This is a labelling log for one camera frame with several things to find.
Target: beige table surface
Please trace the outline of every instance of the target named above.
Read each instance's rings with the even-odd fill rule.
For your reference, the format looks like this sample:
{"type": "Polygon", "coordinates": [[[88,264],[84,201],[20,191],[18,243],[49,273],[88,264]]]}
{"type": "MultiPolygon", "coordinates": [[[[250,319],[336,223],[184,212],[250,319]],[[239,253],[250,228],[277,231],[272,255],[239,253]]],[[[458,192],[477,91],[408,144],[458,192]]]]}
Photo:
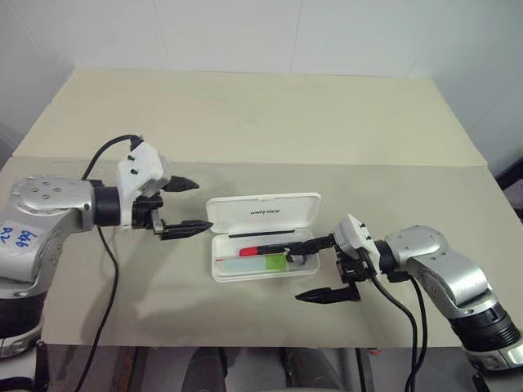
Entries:
{"type": "Polygon", "coordinates": [[[430,79],[121,69],[77,70],[15,155],[90,158],[126,133],[180,162],[486,164],[430,79]]]}
{"type": "MultiPolygon", "coordinates": [[[[78,177],[86,165],[87,161],[11,158],[0,173],[0,207],[8,187],[23,176],[78,177]]],[[[101,161],[92,178],[114,183],[114,169],[115,162],[101,161]]],[[[167,196],[163,214],[171,222],[205,218],[204,205],[212,197],[315,191],[323,197],[312,227],[317,235],[327,234],[347,212],[365,221],[375,238],[409,225],[431,225],[484,269],[503,306],[523,325],[523,229],[485,167],[171,163],[170,170],[201,184],[196,191],[167,196]]],[[[101,343],[409,345],[406,318],[370,283],[359,284],[363,300],[357,303],[315,305],[293,298],[312,288],[342,286],[332,252],[321,253],[322,265],[315,275],[216,283],[210,273],[211,238],[204,233],[161,242],[143,230],[117,234],[121,283],[101,343]]],[[[112,267],[95,232],[70,237],[47,298],[44,339],[91,343],[111,279],[112,267]]],[[[385,284],[419,319],[410,283],[385,284]]],[[[427,314],[429,344],[458,345],[428,298],[427,314]]]]}

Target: black wire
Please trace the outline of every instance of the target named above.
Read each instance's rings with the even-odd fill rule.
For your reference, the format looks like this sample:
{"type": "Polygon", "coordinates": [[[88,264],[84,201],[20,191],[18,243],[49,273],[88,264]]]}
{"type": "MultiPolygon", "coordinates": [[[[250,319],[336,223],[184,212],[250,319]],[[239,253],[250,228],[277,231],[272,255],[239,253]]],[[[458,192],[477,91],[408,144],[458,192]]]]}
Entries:
{"type": "MultiPolygon", "coordinates": [[[[82,180],[86,180],[89,174],[91,173],[92,168],[95,166],[96,161],[98,158],[111,146],[115,145],[116,143],[119,143],[120,141],[124,140],[130,140],[132,143],[140,141],[141,138],[136,135],[122,135],[115,137],[114,139],[109,140],[107,143],[102,145],[98,151],[96,151],[96,154],[94,157],[92,157],[91,161],[89,162],[89,165],[87,166],[87,169],[83,173],[82,180]]],[[[85,381],[85,378],[87,377],[87,374],[89,373],[89,369],[91,368],[92,360],[95,357],[96,349],[98,348],[98,341],[100,340],[101,332],[104,329],[105,322],[107,321],[107,318],[109,317],[109,313],[111,309],[113,308],[114,298],[116,297],[116,289],[118,288],[118,281],[120,278],[120,271],[118,267],[118,262],[116,261],[116,257],[114,257],[113,252],[109,248],[109,244],[107,241],[105,241],[104,233],[101,231],[101,227],[97,226],[98,234],[100,235],[100,239],[102,243],[104,244],[105,251],[109,255],[111,261],[113,262],[114,267],[114,278],[113,278],[113,287],[111,289],[111,295],[109,298],[109,302],[107,303],[107,307],[105,308],[104,317],[102,318],[100,325],[98,326],[98,329],[96,330],[95,339],[92,342],[91,351],[89,352],[89,357],[87,357],[86,364],[83,368],[82,375],[80,376],[78,380],[78,384],[76,385],[76,388],[74,389],[74,392],[79,392],[82,388],[83,382],[85,381]]]]}
{"type": "MultiPolygon", "coordinates": [[[[410,310],[408,310],[401,302],[399,302],[396,298],[392,296],[390,292],[386,290],[384,286],[378,281],[376,278],[376,275],[372,275],[370,277],[370,280],[372,280],[374,286],[383,294],[385,298],[387,298],[396,308],[401,310],[409,319],[410,326],[412,328],[412,363],[411,363],[411,372],[414,371],[416,368],[416,362],[417,362],[417,350],[418,350],[418,325],[416,324],[416,319],[410,313],[410,310]]],[[[414,373],[411,382],[407,381],[405,383],[405,392],[414,392],[414,381],[415,381],[416,373],[414,373]]]]}
{"type": "Polygon", "coordinates": [[[413,385],[413,380],[416,377],[419,369],[423,365],[423,360],[425,359],[425,354],[427,353],[427,341],[428,341],[428,326],[427,326],[427,312],[425,311],[425,301],[423,300],[422,291],[419,288],[418,282],[414,278],[410,277],[410,282],[416,290],[416,296],[418,296],[419,310],[422,314],[422,349],[419,353],[418,362],[416,363],[415,369],[410,373],[409,378],[407,379],[407,385],[413,385]]]}

